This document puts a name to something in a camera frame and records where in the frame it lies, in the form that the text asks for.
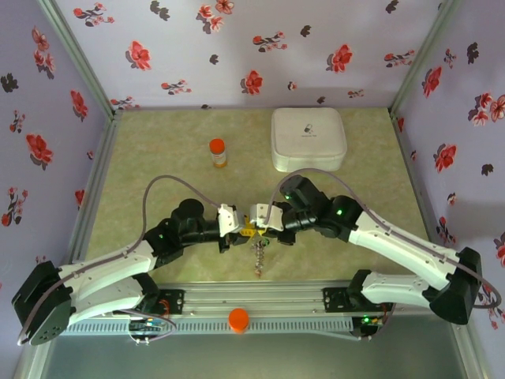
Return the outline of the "aluminium frame post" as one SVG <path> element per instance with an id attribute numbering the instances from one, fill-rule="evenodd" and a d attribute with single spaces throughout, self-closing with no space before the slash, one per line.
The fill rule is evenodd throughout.
<path id="1" fill-rule="evenodd" d="M 62 11 L 55 0 L 36 0 L 40 9 L 45 14 L 51 27 L 54 29 L 63 47 L 73 61 L 81 78 L 91 91 L 95 101 L 100 105 L 103 113 L 109 120 L 114 120 L 116 111 L 110 105 L 107 94 L 99 82 L 94 69 L 81 48 L 68 22 L 65 20 Z"/>
<path id="2" fill-rule="evenodd" d="M 409 95 L 417 75 L 421 72 L 422 66 L 430 59 L 436 44 L 442 38 L 451 19 L 464 1 L 465 0 L 440 0 L 440 8 L 436 19 L 425 37 L 425 40 L 421 44 L 416 58 L 413 60 L 413 64 L 403 80 L 392 105 L 388 108 L 388 113 L 392 120 L 396 118 L 396 112 Z"/>

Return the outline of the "orange plastic cylinder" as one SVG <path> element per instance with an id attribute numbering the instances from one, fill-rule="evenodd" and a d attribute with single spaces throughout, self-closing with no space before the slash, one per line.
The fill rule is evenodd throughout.
<path id="1" fill-rule="evenodd" d="M 237 334 L 243 334 L 249 327 L 249 314 L 243 308 L 235 308 L 228 315 L 230 330 Z"/>

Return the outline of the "white zip case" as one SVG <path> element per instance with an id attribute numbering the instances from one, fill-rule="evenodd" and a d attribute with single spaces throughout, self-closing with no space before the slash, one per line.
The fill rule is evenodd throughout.
<path id="1" fill-rule="evenodd" d="M 346 153 L 344 125 L 336 109 L 285 107 L 273 111 L 271 158 L 277 171 L 337 171 Z"/>

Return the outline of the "aluminium side rail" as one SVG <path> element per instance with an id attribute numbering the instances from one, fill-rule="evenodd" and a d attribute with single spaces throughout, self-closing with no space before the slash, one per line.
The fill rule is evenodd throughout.
<path id="1" fill-rule="evenodd" d="M 122 112 L 118 111 L 105 125 L 77 214 L 68 252 L 62 261 L 64 264 L 81 263 L 86 258 L 121 118 Z"/>
<path id="2" fill-rule="evenodd" d="M 435 138 L 413 146 L 406 128 L 401 126 L 402 118 L 394 113 L 390 116 L 416 201 L 412 216 L 406 212 L 402 214 L 415 225 L 409 227 L 402 221 L 400 227 L 437 245 L 457 251 L 465 247 L 476 250 L 471 225 L 471 188 L 461 161 L 461 150 L 455 147 L 453 163 L 437 171 L 432 155 L 443 144 L 450 146 L 451 143 Z"/>

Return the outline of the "small circuit board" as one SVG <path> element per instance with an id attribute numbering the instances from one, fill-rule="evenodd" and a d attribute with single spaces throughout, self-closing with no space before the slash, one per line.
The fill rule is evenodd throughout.
<path id="1" fill-rule="evenodd" d="M 129 321 L 129 331 L 140 333 L 140 332 L 161 332 L 166 328 L 166 322 L 161 321 L 158 318 L 148 317 L 148 318 L 132 318 Z"/>
<path id="2" fill-rule="evenodd" d="M 387 316 L 362 316 L 353 317 L 353 330 L 351 334 L 359 340 L 370 341 L 384 327 Z"/>

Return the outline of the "orange pill bottle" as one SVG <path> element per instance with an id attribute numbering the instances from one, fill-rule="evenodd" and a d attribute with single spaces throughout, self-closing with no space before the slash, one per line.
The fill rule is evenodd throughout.
<path id="1" fill-rule="evenodd" d="M 214 138 L 209 142 L 209 150 L 213 165 L 222 168 L 227 165 L 226 145 L 224 140 Z"/>

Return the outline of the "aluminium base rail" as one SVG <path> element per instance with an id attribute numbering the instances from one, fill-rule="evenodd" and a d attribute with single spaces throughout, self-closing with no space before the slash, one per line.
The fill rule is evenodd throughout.
<path id="1" fill-rule="evenodd" d="M 221 317 L 235 308 L 245 309 L 253 317 L 316 316 L 324 310 L 322 289 L 347 287 L 361 292 L 370 302 L 390 302 L 393 306 L 410 306 L 431 310 L 451 321 L 455 307 L 443 304 L 440 292 L 414 276 L 382 276 L 377 273 L 363 280 L 308 281 L 296 283 L 176 283 L 158 287 L 150 277 L 126 278 L 89 295 L 70 295 L 70 321 L 97 317 L 103 313 L 135 310 L 154 313 L 155 301 L 163 289 L 185 291 L 183 317 Z M 363 315 L 359 313 L 337 313 Z"/>

